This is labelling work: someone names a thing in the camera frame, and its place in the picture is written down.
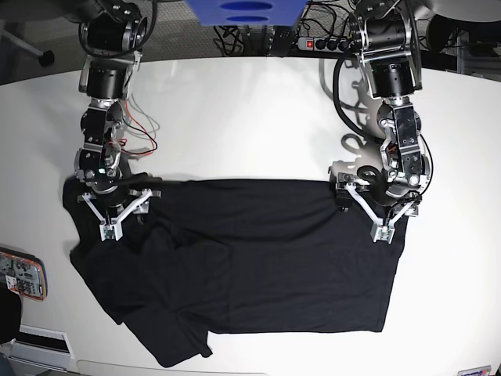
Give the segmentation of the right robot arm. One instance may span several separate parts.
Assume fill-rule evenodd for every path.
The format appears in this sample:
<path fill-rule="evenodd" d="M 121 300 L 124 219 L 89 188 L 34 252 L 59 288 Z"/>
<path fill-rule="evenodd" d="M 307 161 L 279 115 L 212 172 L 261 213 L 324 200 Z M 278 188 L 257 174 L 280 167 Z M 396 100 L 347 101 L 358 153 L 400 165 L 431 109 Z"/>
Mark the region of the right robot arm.
<path fill-rule="evenodd" d="M 107 229 L 147 201 L 130 191 L 132 175 L 117 135 L 124 124 L 121 104 L 129 97 L 157 16 L 156 1 L 150 17 L 126 1 L 83 1 L 75 11 L 86 54 L 78 89 L 90 99 L 81 117 L 84 142 L 75 157 L 75 175 L 87 187 L 81 201 Z"/>

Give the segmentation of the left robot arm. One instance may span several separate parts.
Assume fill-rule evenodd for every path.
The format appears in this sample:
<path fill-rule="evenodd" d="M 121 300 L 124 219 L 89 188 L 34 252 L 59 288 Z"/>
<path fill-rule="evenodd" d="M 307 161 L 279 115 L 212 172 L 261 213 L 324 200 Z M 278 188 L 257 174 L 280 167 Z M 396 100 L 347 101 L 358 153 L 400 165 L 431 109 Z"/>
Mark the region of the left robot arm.
<path fill-rule="evenodd" d="M 410 100 L 422 88 L 413 7 L 408 1 L 357 1 L 348 23 L 348 48 L 333 72 L 333 102 L 343 122 L 376 146 L 381 159 L 379 168 L 359 167 L 351 181 L 358 191 L 370 193 L 388 215 L 415 216 L 433 170 L 421 139 L 421 120 Z M 381 137 L 358 128 L 342 110 L 341 66 L 351 58 L 358 61 L 370 98 L 381 101 L 377 111 Z"/>

